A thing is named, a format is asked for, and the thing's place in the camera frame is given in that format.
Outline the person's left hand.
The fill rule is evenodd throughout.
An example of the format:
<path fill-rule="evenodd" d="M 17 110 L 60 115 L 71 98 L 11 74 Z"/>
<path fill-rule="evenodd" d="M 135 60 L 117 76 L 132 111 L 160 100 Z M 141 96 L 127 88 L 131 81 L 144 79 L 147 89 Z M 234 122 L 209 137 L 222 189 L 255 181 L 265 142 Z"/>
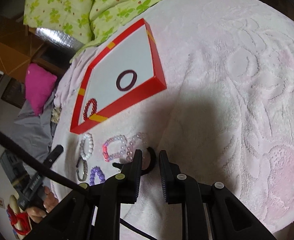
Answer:
<path fill-rule="evenodd" d="M 41 207 L 31 206 L 26 209 L 29 218 L 35 223 L 40 223 L 59 203 L 53 192 L 47 187 L 44 187 L 45 198 Z"/>

